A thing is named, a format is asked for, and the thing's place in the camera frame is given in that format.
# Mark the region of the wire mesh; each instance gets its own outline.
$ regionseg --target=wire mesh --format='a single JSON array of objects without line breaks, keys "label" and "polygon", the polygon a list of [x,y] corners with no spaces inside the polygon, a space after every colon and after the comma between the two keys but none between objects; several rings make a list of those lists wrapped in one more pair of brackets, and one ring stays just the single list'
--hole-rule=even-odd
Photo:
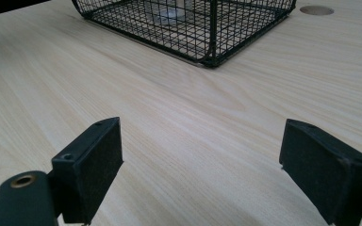
[{"label": "wire mesh", "polygon": [[190,62],[216,67],[285,19],[296,0],[73,0],[80,14]]}]

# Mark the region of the black wire cage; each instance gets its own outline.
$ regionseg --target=black wire cage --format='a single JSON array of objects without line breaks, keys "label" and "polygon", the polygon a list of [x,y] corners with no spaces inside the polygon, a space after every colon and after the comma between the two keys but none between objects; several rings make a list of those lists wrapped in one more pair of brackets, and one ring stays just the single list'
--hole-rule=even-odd
[{"label": "black wire cage", "polygon": [[87,20],[210,68],[287,18],[296,0],[73,0]]}]

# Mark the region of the wire cage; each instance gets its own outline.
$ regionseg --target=wire cage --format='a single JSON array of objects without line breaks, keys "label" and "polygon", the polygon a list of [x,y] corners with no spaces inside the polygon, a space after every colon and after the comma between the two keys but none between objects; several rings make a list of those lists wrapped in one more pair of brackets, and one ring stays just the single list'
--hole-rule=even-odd
[{"label": "wire cage", "polygon": [[287,18],[296,0],[73,0],[87,20],[217,67]]}]

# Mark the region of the wooden table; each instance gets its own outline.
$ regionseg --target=wooden table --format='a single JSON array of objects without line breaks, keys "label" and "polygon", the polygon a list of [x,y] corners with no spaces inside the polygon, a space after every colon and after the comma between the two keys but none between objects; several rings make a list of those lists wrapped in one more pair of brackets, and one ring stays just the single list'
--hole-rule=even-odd
[{"label": "wooden table", "polygon": [[287,118],[362,152],[362,0],[298,1],[216,70],[88,23],[71,1],[0,15],[0,184],[49,171],[115,116],[125,162],[92,225],[326,225],[278,156]]}]

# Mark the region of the table surface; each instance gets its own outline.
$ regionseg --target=table surface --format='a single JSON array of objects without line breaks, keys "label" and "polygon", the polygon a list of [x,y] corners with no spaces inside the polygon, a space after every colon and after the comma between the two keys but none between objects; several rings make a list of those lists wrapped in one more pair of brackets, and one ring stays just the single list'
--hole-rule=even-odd
[{"label": "table surface", "polygon": [[216,70],[89,23],[69,0],[0,14],[0,184],[49,171],[117,116],[124,164],[93,225],[326,225],[278,156],[288,118],[362,152],[362,0],[298,1]]}]

